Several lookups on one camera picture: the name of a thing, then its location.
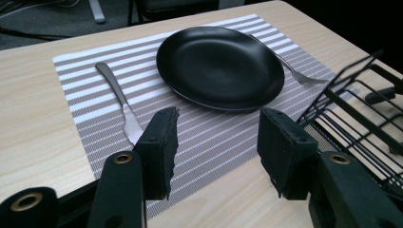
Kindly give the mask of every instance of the butter knife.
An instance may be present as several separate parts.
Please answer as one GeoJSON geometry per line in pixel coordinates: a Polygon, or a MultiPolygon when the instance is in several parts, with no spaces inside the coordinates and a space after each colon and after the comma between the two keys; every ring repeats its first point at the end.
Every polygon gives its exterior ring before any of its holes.
{"type": "Polygon", "coordinates": [[[116,97],[118,98],[125,114],[125,134],[133,144],[136,144],[137,140],[142,136],[143,130],[137,121],[136,116],[134,116],[134,113],[130,109],[130,106],[127,104],[127,99],[119,87],[115,75],[106,63],[98,63],[95,65],[95,67],[101,72],[102,75],[104,75],[107,82],[112,87],[116,97]]]}

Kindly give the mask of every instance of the wooden table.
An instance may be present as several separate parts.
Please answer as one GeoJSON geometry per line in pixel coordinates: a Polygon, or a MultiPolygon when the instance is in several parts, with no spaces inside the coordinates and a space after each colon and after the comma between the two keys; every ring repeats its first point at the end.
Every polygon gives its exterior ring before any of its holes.
{"type": "MultiPolygon", "coordinates": [[[[334,72],[367,53],[280,1],[117,29],[0,52],[0,200],[48,186],[65,195],[92,170],[52,58],[255,13],[334,72]]],[[[259,158],[148,222],[149,227],[311,227],[307,201],[279,199],[259,158]]]]}

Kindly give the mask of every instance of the black wire rack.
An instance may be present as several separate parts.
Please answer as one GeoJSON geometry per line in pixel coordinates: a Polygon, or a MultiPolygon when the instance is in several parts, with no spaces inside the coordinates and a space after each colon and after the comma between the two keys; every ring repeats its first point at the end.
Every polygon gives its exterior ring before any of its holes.
{"type": "Polygon", "coordinates": [[[297,122],[317,139],[319,153],[356,157],[403,201],[403,80],[375,56],[346,66],[297,122]]]}

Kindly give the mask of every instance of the black plate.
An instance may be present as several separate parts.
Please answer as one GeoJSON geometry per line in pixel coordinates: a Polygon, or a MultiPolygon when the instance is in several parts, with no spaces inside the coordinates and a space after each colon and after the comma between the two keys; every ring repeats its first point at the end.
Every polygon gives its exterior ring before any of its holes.
{"type": "Polygon", "coordinates": [[[273,101],[284,71],[265,44],[218,27],[181,30],[158,49],[157,68],[176,93],[199,105],[251,111],[273,101]]]}

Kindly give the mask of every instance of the placemat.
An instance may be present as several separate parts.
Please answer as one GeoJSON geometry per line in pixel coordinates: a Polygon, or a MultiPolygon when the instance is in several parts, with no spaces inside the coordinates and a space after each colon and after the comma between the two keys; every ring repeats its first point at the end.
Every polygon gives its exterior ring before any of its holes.
{"type": "MultiPolygon", "coordinates": [[[[329,68],[256,14],[205,26],[252,34],[306,75],[335,77],[329,68]]],[[[163,82],[155,57],[162,41],[173,32],[53,58],[96,179],[109,155],[133,147],[123,131],[119,102],[94,67],[96,63],[105,62],[111,67],[143,129],[158,110],[169,106],[180,110],[180,146],[171,196],[169,201],[147,202],[149,219],[257,156],[258,110],[234,114],[201,107],[174,94],[163,82]]],[[[288,69],[284,71],[284,88],[267,106],[296,120],[326,85],[301,85],[288,69]]]]}

